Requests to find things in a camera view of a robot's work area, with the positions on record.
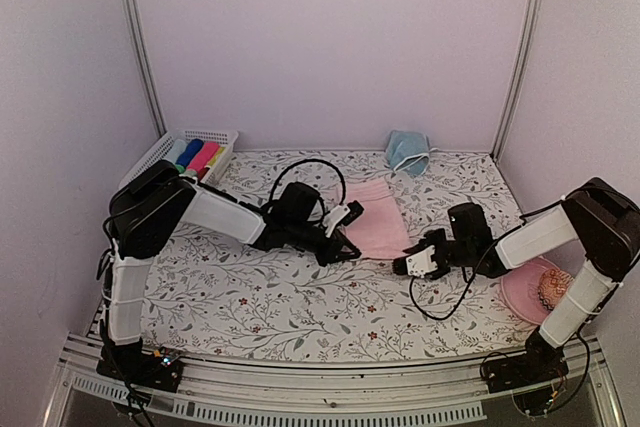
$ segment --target mask ear loop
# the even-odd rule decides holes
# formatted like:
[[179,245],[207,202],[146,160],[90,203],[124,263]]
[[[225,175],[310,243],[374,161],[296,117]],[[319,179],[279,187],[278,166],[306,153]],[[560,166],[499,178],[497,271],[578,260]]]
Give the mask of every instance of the mask ear loop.
[[440,149],[438,149],[437,147],[432,147],[429,149],[428,152],[423,152],[421,154],[415,154],[415,155],[410,155],[408,157],[405,157],[402,162],[400,162],[398,165],[396,165],[393,168],[394,172],[398,172],[401,170],[406,170],[408,168],[410,168],[412,165],[420,162],[422,159],[427,159],[427,163],[429,163],[429,160],[431,160],[431,152],[439,152]]

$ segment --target metal frame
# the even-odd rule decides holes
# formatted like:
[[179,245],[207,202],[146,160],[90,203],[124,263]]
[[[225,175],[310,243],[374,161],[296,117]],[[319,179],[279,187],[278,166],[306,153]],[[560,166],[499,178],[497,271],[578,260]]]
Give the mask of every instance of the metal frame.
[[[594,407],[602,425],[624,427],[598,341],[589,337],[588,342]],[[58,388],[49,404],[45,427],[59,427],[71,389],[125,403],[123,384],[95,373],[100,348],[99,340],[69,335],[58,363]],[[483,418],[482,401],[512,395],[510,391],[489,394],[479,376],[485,355],[380,365],[308,365],[186,354],[177,394],[140,390],[153,395],[150,412],[214,425],[296,427],[308,421],[307,427],[380,427],[400,426],[405,420],[406,425],[456,425]],[[586,359],[582,344],[570,341],[565,356],[569,377],[581,376]],[[419,423],[421,417],[426,420]]]
[[516,57],[516,64],[513,76],[511,77],[509,93],[502,112],[502,117],[500,118],[498,132],[493,142],[493,148],[491,149],[491,156],[495,160],[496,164],[500,162],[500,159],[504,154],[509,130],[511,129],[511,124],[513,123],[516,107],[520,98],[520,90],[522,89],[524,74],[527,69],[529,51],[531,50],[531,44],[533,42],[533,35],[536,29],[536,22],[538,20],[538,12],[540,11],[541,2],[542,0],[527,0],[527,10],[522,28],[522,36],[520,37],[518,56]]
[[122,0],[122,4],[124,6],[125,17],[127,18],[127,24],[129,26],[136,60],[138,61],[138,68],[140,70],[140,76],[142,78],[149,112],[151,113],[151,119],[153,121],[156,134],[158,135],[158,138],[160,138],[167,132],[167,126],[164,121],[164,116],[162,115],[162,110],[160,109],[160,102],[158,101],[158,93],[156,92],[155,83],[153,82],[151,64],[149,62],[149,56],[147,55],[147,49],[142,35],[138,3],[136,0]]

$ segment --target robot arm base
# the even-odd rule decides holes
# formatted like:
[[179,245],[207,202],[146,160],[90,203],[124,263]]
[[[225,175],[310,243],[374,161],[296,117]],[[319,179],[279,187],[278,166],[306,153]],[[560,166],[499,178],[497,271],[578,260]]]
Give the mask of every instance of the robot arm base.
[[489,392],[503,392],[553,380],[569,373],[562,347],[554,349],[536,329],[527,339],[526,352],[515,356],[500,356],[483,362],[480,377]]
[[171,362],[166,357],[142,352],[142,340],[126,345],[115,345],[106,335],[104,321],[100,323],[103,347],[96,372],[105,377],[150,389],[176,393],[184,364]]

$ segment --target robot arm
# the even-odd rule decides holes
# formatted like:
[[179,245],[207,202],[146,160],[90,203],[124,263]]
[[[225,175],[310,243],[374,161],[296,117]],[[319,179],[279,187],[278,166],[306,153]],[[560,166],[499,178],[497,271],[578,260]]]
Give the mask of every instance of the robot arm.
[[574,190],[556,206],[494,241],[482,208],[461,204],[449,209],[454,240],[444,229],[428,232],[394,261],[394,271],[431,279],[450,266],[475,267],[490,278],[508,273],[525,262],[568,242],[579,241],[586,252],[582,269],[560,303],[527,339],[519,357],[483,363],[489,390],[513,389],[567,373],[562,347],[592,316],[597,315],[640,251],[640,211],[627,197],[598,178]]
[[[112,252],[111,268],[105,270],[107,308],[101,323],[107,350],[99,373],[116,378],[128,374],[131,382],[157,380],[159,361],[142,354],[140,316],[149,269],[179,222],[205,227],[260,250],[284,245],[308,250],[322,266],[358,258],[359,250],[336,227],[355,220],[362,207],[357,202],[337,206],[319,224],[309,220],[319,199],[315,189],[294,182],[280,199],[258,208],[179,176],[166,161],[131,181],[111,199],[110,217],[104,224]],[[173,373],[173,380],[151,386],[173,390],[179,372]]]

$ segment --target white plastic basket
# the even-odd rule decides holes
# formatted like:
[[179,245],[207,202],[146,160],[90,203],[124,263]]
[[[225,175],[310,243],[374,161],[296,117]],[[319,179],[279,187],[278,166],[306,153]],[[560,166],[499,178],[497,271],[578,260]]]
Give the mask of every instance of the white plastic basket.
[[201,139],[205,142],[217,142],[225,148],[214,166],[209,169],[207,175],[205,175],[201,180],[204,184],[214,186],[220,182],[224,171],[227,169],[227,166],[231,161],[231,157],[233,157],[233,144],[237,138],[238,132],[235,130],[190,129],[172,130],[167,132],[147,151],[146,154],[144,154],[136,165],[127,172],[127,175],[124,176],[118,188],[123,188],[142,172],[162,159],[166,153],[169,152],[173,143],[178,139],[182,139],[187,142],[193,139]]

